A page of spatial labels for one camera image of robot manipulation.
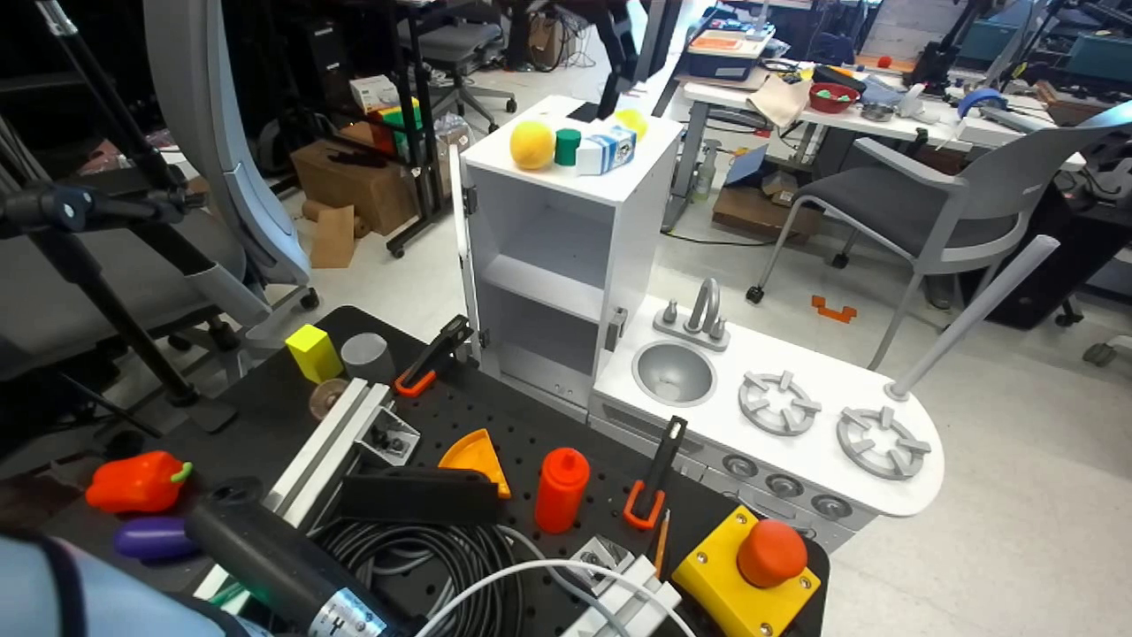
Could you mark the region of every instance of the white cabinet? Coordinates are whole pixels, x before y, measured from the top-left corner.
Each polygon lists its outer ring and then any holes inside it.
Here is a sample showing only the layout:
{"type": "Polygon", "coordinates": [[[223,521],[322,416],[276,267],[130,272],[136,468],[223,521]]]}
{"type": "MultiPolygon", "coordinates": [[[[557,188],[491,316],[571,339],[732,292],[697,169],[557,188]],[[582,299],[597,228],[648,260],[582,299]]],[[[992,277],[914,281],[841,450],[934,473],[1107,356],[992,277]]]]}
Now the white cabinet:
{"type": "MultiPolygon", "coordinates": [[[[567,119],[576,100],[541,100],[516,119],[567,119]]],[[[638,158],[605,176],[524,172],[500,126],[464,151],[475,205],[464,254],[482,369],[571,414],[588,414],[608,323],[634,316],[661,228],[679,122],[648,119],[638,158]]]]}

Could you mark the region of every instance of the toy kitchen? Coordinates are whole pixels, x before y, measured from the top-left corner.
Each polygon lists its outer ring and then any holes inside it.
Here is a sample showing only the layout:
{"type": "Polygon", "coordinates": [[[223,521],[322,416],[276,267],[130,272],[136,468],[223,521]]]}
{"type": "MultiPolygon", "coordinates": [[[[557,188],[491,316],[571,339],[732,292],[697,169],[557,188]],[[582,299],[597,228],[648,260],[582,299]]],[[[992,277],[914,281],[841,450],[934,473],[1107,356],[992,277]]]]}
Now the toy kitchen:
{"type": "Polygon", "coordinates": [[[946,486],[940,436],[891,379],[727,323],[719,281],[648,297],[679,122],[648,115],[634,163],[521,169],[521,119],[576,126],[554,94],[464,151],[475,208],[458,243],[482,372],[655,454],[828,550],[875,516],[916,516],[946,486]]]}

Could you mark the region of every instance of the small sink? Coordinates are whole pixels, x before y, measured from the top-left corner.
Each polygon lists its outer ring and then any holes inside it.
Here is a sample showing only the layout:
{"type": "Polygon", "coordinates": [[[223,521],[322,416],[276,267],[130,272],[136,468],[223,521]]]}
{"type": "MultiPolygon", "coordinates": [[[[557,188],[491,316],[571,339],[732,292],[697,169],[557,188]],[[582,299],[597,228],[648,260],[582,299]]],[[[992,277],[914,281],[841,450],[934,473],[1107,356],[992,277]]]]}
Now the small sink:
{"type": "Polygon", "coordinates": [[[638,381],[667,402],[694,402],[713,389],[707,359],[679,342],[655,342],[634,365],[638,381]]]}

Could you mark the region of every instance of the table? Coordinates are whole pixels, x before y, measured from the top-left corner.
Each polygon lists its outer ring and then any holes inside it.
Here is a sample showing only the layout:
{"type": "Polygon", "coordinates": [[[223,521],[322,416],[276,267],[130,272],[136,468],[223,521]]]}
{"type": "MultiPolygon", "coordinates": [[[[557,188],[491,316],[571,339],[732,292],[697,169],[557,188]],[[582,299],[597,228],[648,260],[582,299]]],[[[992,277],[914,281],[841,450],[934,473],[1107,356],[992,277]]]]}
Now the table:
{"type": "MultiPolygon", "coordinates": [[[[385,323],[357,311],[357,309],[338,309],[319,323],[338,342],[345,342],[355,331],[383,331],[391,339],[392,359],[407,365],[421,352],[421,342],[391,330],[385,323]]],[[[232,423],[220,436],[201,436],[196,427],[181,427],[168,437],[168,450],[196,458],[197,486],[220,486],[232,478],[262,478],[276,480],[291,454],[311,436],[315,416],[308,414],[308,381],[296,376],[288,352],[272,352],[262,369],[254,369],[247,379],[242,379],[223,398],[242,411],[242,422],[232,423]]],[[[638,454],[627,454],[612,437],[563,416],[561,411],[526,398],[524,394],[466,369],[449,365],[433,394],[421,398],[400,398],[396,414],[421,427],[421,444],[413,457],[413,468],[437,468],[444,450],[458,441],[472,427],[489,427],[495,437],[495,450],[504,454],[512,503],[510,503],[510,524],[531,529],[531,488],[536,469],[544,450],[554,444],[576,444],[590,457],[594,480],[590,498],[582,516],[582,529],[567,536],[541,536],[541,550],[563,555],[583,546],[590,534],[605,534],[634,550],[648,550],[648,536],[627,529],[618,524],[624,491],[634,478],[644,473],[648,458],[638,454]]],[[[687,480],[684,473],[670,478],[670,498],[671,498],[671,536],[670,536],[670,570],[735,504],[727,494],[707,491],[697,480],[687,480]]],[[[209,560],[192,560],[181,566],[138,566],[120,555],[113,555],[113,521],[87,508],[81,503],[70,503],[62,516],[45,524],[45,529],[96,550],[98,560],[124,566],[138,580],[149,580],[164,589],[192,589],[192,582],[209,570],[209,560]]],[[[808,540],[809,548],[809,570],[826,580],[826,586],[809,598],[804,614],[791,632],[821,632],[826,619],[826,593],[831,582],[828,555],[821,546],[808,540]]],[[[550,625],[571,625],[582,614],[582,606],[572,606],[563,589],[531,578],[531,608],[526,613],[526,632],[544,632],[550,625]]],[[[679,606],[679,613],[694,621],[697,632],[716,632],[713,619],[697,613],[691,602],[679,606]]]]}
{"type": "MultiPolygon", "coordinates": [[[[684,149],[706,145],[706,130],[713,115],[727,115],[727,119],[732,119],[732,112],[754,115],[747,103],[750,90],[745,88],[687,82],[684,90],[694,103],[684,149]]],[[[904,115],[867,119],[859,115],[859,104],[847,112],[819,112],[808,104],[795,119],[804,122],[804,140],[795,145],[792,154],[778,154],[791,166],[804,166],[809,154],[809,145],[821,140],[826,130],[848,130],[848,134],[888,136],[888,140],[923,140],[951,151],[997,149],[1018,136],[1018,130],[985,119],[979,112],[971,112],[967,119],[960,119],[960,112],[940,100],[923,100],[923,119],[904,119],[904,115]]],[[[667,208],[667,228],[677,225],[677,218],[691,201],[697,154],[702,151],[679,151],[671,201],[667,208]]]]}

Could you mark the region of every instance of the purple object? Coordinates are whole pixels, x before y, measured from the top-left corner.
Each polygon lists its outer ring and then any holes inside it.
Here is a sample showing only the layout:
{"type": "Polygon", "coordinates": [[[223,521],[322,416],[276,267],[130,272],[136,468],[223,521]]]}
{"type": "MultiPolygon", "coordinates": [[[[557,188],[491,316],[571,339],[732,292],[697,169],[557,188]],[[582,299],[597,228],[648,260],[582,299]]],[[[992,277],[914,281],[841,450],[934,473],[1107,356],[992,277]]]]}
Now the purple object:
{"type": "Polygon", "coordinates": [[[201,555],[201,548],[184,534],[181,516],[136,516],[124,521],[113,536],[116,555],[143,561],[174,561],[187,555],[201,555]]]}

